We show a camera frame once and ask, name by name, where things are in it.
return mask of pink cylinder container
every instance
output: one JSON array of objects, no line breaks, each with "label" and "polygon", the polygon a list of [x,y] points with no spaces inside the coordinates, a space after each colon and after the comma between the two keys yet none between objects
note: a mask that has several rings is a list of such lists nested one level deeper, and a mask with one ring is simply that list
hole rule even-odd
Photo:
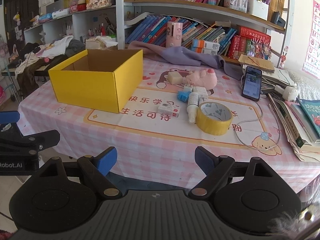
[{"label": "pink cylinder container", "polygon": [[179,47],[182,41],[182,23],[168,22],[167,23],[167,38],[165,47]]}]

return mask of dark door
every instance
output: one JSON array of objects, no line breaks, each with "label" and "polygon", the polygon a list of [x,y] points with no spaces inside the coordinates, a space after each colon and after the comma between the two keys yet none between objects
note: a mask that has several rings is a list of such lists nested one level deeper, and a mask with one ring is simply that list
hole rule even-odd
[{"label": "dark door", "polygon": [[[22,41],[20,41],[20,39],[17,40],[15,32],[17,23],[13,20],[13,17],[17,12],[20,13],[21,24],[19,30],[22,30]],[[24,47],[23,30],[32,25],[30,20],[38,14],[38,0],[4,0],[4,26],[10,54],[12,53],[14,44],[16,44],[18,51]]]}]

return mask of smartphone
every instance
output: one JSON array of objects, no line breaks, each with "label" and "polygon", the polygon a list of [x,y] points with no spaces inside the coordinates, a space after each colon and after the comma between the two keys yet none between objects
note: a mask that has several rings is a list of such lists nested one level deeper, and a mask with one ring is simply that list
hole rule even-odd
[{"label": "smartphone", "polygon": [[241,95],[253,101],[259,101],[261,89],[262,71],[254,67],[247,66],[245,79]]}]

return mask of black cable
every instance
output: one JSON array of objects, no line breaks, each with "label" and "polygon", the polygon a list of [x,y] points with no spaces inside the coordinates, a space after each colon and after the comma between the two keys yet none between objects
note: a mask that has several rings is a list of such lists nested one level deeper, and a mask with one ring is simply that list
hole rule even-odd
[{"label": "black cable", "polygon": [[7,219],[9,219],[11,221],[13,221],[13,219],[11,217],[8,217],[7,215],[3,214],[2,212],[0,212],[0,215],[4,216],[5,218],[7,218]]}]

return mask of white charging cable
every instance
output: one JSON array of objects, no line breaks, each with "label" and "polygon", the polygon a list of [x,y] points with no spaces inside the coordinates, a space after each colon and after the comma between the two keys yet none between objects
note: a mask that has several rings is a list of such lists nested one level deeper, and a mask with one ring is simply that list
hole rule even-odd
[{"label": "white charging cable", "polygon": [[[242,87],[242,78],[243,78],[243,77],[244,77],[244,75],[241,77],[241,81],[240,81],[241,88],[243,88],[243,87]],[[258,104],[258,102],[256,102],[256,103],[257,103],[257,105],[258,105],[258,107],[259,107],[259,109],[260,109],[260,111],[261,111],[261,116],[260,116],[258,119],[254,119],[254,120],[241,121],[241,122],[239,122],[239,123],[236,125],[236,127],[237,127],[238,125],[240,125],[241,123],[245,123],[245,122],[255,122],[255,121],[259,121],[259,120],[262,119],[262,117],[263,117],[263,111],[262,111],[262,109],[261,109],[261,106]],[[238,136],[238,134],[237,134],[237,131],[236,131],[236,129],[235,129],[235,135],[236,135],[236,137],[238,138],[238,140],[239,140],[243,145],[249,147],[250,149],[257,150],[257,151],[268,151],[268,150],[270,150],[270,149],[278,146],[278,144],[279,144],[279,141],[280,141],[280,127],[279,127],[278,119],[277,119],[277,117],[276,117],[275,112],[273,111],[273,109],[272,109],[272,107],[271,107],[271,104],[269,104],[268,106],[269,106],[269,108],[270,108],[270,110],[271,110],[271,112],[272,112],[272,114],[273,114],[273,116],[275,117],[276,122],[277,122],[278,131],[279,131],[278,140],[277,140],[277,142],[276,142],[275,145],[269,147],[268,149],[257,149],[256,147],[253,147],[253,146],[251,146],[251,145],[245,144],[245,143],[239,138],[239,136]]]}]

